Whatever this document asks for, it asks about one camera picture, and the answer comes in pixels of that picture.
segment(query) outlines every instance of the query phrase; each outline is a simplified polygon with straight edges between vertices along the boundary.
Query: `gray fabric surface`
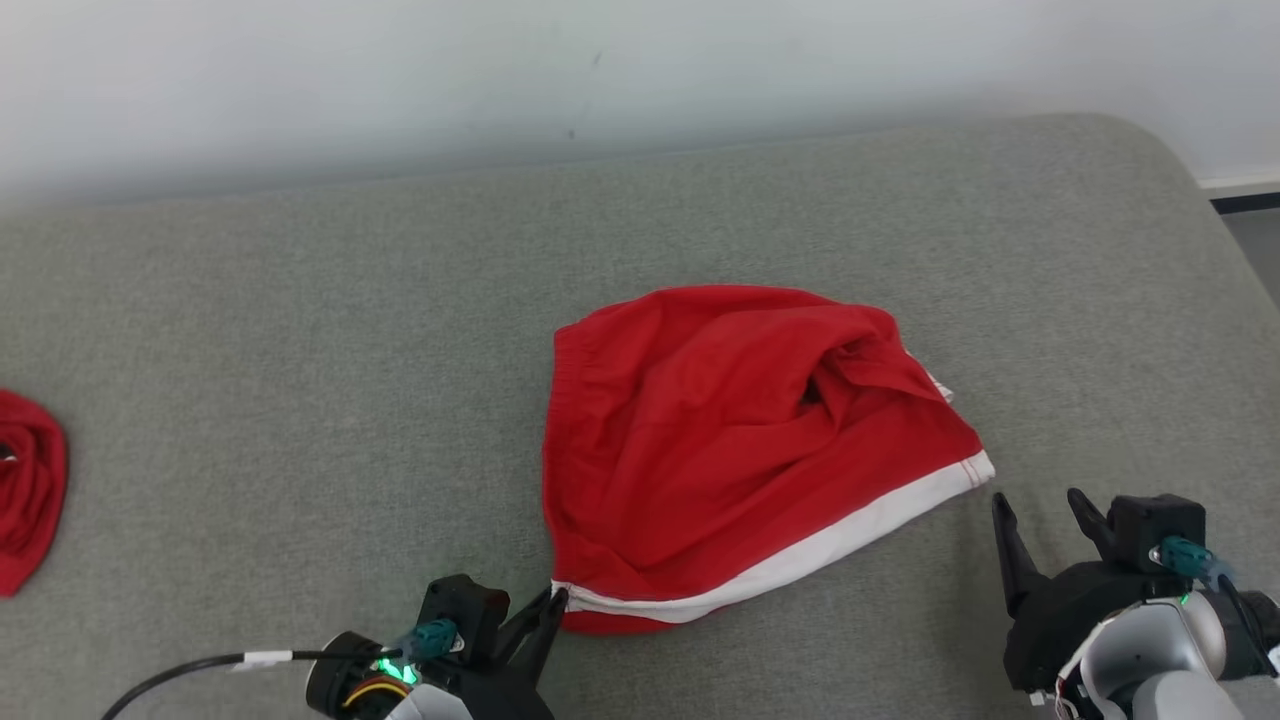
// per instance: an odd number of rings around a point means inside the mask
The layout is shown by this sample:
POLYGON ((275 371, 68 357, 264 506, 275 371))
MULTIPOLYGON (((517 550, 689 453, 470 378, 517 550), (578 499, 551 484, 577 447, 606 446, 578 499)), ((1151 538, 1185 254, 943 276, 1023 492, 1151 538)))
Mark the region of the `gray fabric surface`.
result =
MULTIPOLYGON (((660 286, 892 311, 998 477, 794 585, 664 634, 563 635, 562 719, 1030 716, 989 496, 1041 568, 1079 486, 1210 510, 1280 594, 1280 314, 1153 137, 1047 117, 0 225, 0 384, 61 419, 70 492, 0 602, 3 717, 97 717, 169 665, 392 638, 466 571, 516 602, 552 332, 660 286)), ((131 719, 305 719, 305 666, 174 682, 131 719)), ((1275 717, 1263 680, 1231 693, 1275 717)))

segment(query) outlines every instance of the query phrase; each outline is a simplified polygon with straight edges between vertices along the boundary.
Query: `white trim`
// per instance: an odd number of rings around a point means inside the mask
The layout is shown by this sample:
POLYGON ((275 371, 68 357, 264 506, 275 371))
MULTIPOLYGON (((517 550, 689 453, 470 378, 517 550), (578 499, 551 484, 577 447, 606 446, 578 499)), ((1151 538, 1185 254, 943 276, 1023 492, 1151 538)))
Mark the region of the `white trim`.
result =
POLYGON ((616 600, 559 580, 552 580, 552 587, 568 589, 568 612, 602 612, 662 623, 689 623, 716 609, 794 583, 993 477, 996 469, 987 452, 980 451, 876 498, 870 505, 764 559, 723 585, 692 597, 663 601, 616 600))
POLYGON ((933 387, 938 388, 938 392, 942 393, 942 400, 946 400, 947 405, 951 405, 951 401, 955 400, 956 393, 947 389, 947 386, 940 383, 938 379, 934 378, 933 375, 929 375, 929 379, 933 380, 933 387))
POLYGON ((1199 186, 1210 200, 1280 192, 1280 173, 1208 178, 1199 181, 1199 186))

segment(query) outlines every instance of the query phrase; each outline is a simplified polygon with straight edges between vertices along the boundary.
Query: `white stripe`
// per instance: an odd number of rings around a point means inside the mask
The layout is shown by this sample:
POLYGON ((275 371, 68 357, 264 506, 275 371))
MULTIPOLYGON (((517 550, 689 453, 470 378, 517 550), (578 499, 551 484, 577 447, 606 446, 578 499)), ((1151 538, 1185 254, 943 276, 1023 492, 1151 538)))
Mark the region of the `white stripe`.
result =
MULTIPOLYGON (((906 352, 908 357, 910 357, 911 360, 915 360, 915 355, 911 355, 911 352, 909 350, 906 350, 904 347, 902 351, 906 352)), ((946 400, 947 405, 950 405, 951 401, 955 400, 956 393, 951 392, 947 388, 947 386, 940 383, 938 378, 934 378, 933 373, 931 373, 928 368, 925 368, 924 365, 920 365, 920 368, 924 370, 925 375, 929 375, 929 380, 933 383, 933 387, 938 388, 938 392, 942 393, 942 400, 946 400)))
POLYGON ((568 612, 602 612, 649 618, 662 623, 689 623, 718 607, 794 583, 993 477, 996 469, 987 452, 978 452, 876 498, 836 524, 746 569, 723 585, 692 597, 617 600, 561 580, 552 580, 552 587, 568 589, 568 612))

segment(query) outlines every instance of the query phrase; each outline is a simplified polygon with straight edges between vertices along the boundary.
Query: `teal connector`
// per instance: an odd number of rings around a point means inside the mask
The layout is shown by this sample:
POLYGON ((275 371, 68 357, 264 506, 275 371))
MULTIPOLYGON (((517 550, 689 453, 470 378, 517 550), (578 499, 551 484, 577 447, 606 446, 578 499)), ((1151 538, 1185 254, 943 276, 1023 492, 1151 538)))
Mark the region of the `teal connector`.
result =
POLYGON ((1219 577, 1234 578, 1235 575, 1231 566, 1219 560, 1208 548, 1187 538, 1172 536, 1160 543, 1160 564, 1184 578, 1204 583, 1213 592, 1220 592, 1219 577))
POLYGON ((458 626, 452 620, 433 620, 404 633, 392 647, 401 648, 403 661, 421 662, 453 652, 457 637, 458 626))

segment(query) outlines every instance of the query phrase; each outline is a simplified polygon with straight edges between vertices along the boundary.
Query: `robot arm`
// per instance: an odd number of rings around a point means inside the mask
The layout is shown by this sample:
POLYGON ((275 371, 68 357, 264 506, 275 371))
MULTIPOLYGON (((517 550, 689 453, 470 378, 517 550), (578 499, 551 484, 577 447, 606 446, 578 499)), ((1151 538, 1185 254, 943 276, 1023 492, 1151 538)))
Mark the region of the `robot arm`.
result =
POLYGON ((1101 561, 1055 578, 1036 569, 1004 495, 992 503, 1005 607, 1014 619, 1005 673, 1059 717, 1240 717, 1217 684, 1276 676, 1280 611, 1239 593, 1203 550, 1204 509, 1192 501, 1116 497, 1102 516, 1083 492, 1068 501, 1101 561), (1194 580, 1206 583, 1194 589, 1194 580))
MULTIPOLYGON (((397 643, 404 648, 398 666, 319 660, 307 678, 307 705, 333 720, 553 720, 536 685, 567 601, 563 589, 548 588, 507 620, 506 592, 466 575, 442 578, 428 587, 417 628, 448 621, 457 637, 447 652, 422 656, 407 635, 397 643)), ((349 632, 325 647, 370 656, 381 650, 349 632)))

